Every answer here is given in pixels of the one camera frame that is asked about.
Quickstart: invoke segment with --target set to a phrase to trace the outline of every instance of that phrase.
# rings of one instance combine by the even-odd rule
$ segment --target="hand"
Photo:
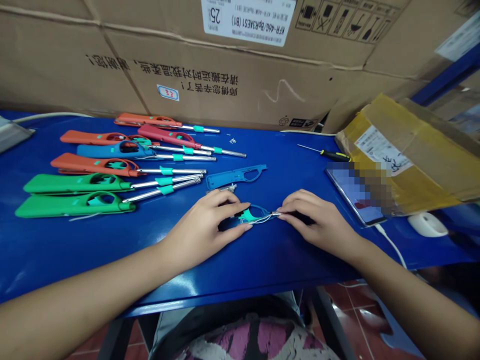
[[[159,246],[168,252],[172,265],[178,267],[176,270],[180,274],[204,262],[251,229],[248,223],[226,231],[218,228],[222,220],[249,206],[249,202],[240,202],[230,191],[213,190],[192,206]]]
[[[306,241],[347,263],[351,264],[360,256],[363,246],[368,243],[345,221],[334,204],[310,191],[301,189],[290,194],[278,211],[284,213],[278,218],[297,229]],[[315,223],[305,225],[297,217],[288,214],[294,211],[308,216]]]

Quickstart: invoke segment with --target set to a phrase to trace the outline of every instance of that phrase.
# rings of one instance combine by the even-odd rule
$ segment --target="person's left hand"
[[[158,245],[162,251],[168,252],[178,273],[182,273],[204,262],[251,229],[252,225],[248,223],[226,231],[218,228],[222,220],[249,206],[249,202],[240,202],[230,191],[213,190],[198,200]]]

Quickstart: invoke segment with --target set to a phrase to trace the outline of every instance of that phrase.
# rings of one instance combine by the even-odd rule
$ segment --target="white label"
[[[207,34],[283,47],[295,0],[201,0]]]
[[[158,88],[158,92],[162,97],[170,100],[180,101],[179,92],[177,90],[158,84],[156,87]]]
[[[397,176],[412,166],[410,160],[373,125],[355,141],[355,145],[373,162],[387,164],[382,169],[391,169],[392,176]]]
[[[480,11],[440,45],[435,52],[450,61],[457,61],[480,42]]]

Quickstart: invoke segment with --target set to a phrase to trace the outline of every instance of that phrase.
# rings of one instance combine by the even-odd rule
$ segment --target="metal tube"
[[[190,125],[183,125],[183,126],[174,126],[174,125],[171,125],[170,126],[171,128],[177,128],[177,129],[183,129],[183,130],[195,130],[193,126],[190,126]],[[218,129],[212,129],[212,128],[209,128],[209,127],[204,127],[203,128],[203,132],[204,133],[215,133],[215,134],[220,134],[220,130]]]
[[[146,159],[168,159],[168,160],[175,160],[173,155],[162,155],[162,154],[156,154],[156,155],[150,155],[150,156],[139,156],[136,157],[135,159],[138,160],[146,160]],[[191,160],[191,161],[217,161],[217,158],[214,156],[189,156],[189,155],[182,155],[183,160]]]
[[[145,174],[161,174],[162,169],[138,169],[139,172]],[[172,169],[172,173],[174,174],[206,174],[207,170],[197,170],[197,169]]]
[[[164,150],[164,151],[171,151],[171,152],[176,152],[176,153],[185,153],[185,151],[182,147],[150,145],[149,148],[154,149],[154,150]],[[193,150],[193,154],[194,155],[210,156],[210,155],[212,155],[212,152],[211,151],[203,151],[203,150]]]
[[[200,146],[200,149],[207,150],[207,151],[215,151],[215,149],[213,147],[205,146],[205,145]],[[230,151],[230,150],[224,150],[224,149],[221,150],[221,153],[225,154],[225,155],[238,156],[240,158],[246,158],[247,157],[247,154],[244,154],[242,152],[236,152],[236,151]]]
[[[203,179],[203,177],[204,177],[203,174],[187,175],[187,176],[173,177],[171,181],[174,183],[180,183],[180,182],[184,182],[191,179]],[[158,184],[159,183],[157,181],[139,182],[136,184],[132,184],[130,186],[130,189],[148,188],[151,186],[158,186]]]
[[[188,181],[185,181],[185,182],[180,182],[178,184],[172,185],[172,187],[173,187],[174,190],[176,190],[176,189],[184,188],[184,187],[187,187],[187,186],[190,186],[190,185],[198,184],[200,182],[201,182],[201,180],[199,178],[195,178],[195,179],[192,179],[192,180],[188,180]],[[146,192],[146,193],[141,194],[141,195],[137,195],[137,196],[133,196],[133,197],[129,197],[127,199],[124,199],[124,200],[122,200],[122,203],[133,203],[133,202],[136,202],[136,201],[140,201],[140,200],[143,200],[143,199],[148,199],[148,198],[151,198],[151,197],[154,197],[154,196],[157,196],[157,195],[161,195],[161,194],[162,194],[161,190],[154,190],[154,191]]]

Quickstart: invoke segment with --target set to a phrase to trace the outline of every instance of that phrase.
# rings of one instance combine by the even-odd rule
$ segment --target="blue table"
[[[0,115],[12,120],[30,114],[0,111]],[[37,174],[56,174],[57,169],[50,166],[50,161],[62,153],[76,152],[74,144],[59,141],[66,131],[132,135],[137,129],[115,125],[112,119],[80,117],[33,120],[28,126],[37,132],[0,154],[0,303],[159,242],[207,190],[203,181],[168,196],[139,202],[135,212],[73,222],[63,217],[17,218],[14,211],[28,197],[22,190],[24,184]],[[162,164],[207,169],[209,174],[266,164],[268,169],[255,182],[238,183],[235,194],[240,200],[275,210],[288,194],[307,189],[333,202],[360,235],[398,259],[375,229],[360,228],[324,172],[328,160],[297,146],[337,151],[333,137],[237,128],[220,130],[221,134],[192,133],[192,136],[204,145],[247,153],[248,157],[218,155],[217,162],[137,163],[143,168]],[[145,182],[154,177],[130,179]],[[478,246],[455,244],[447,236],[422,237],[406,218],[389,220],[383,227],[410,269],[480,260]],[[357,278],[359,274],[352,267],[308,244],[290,225],[274,219],[254,226],[217,255],[146,295],[125,315],[138,316]]]

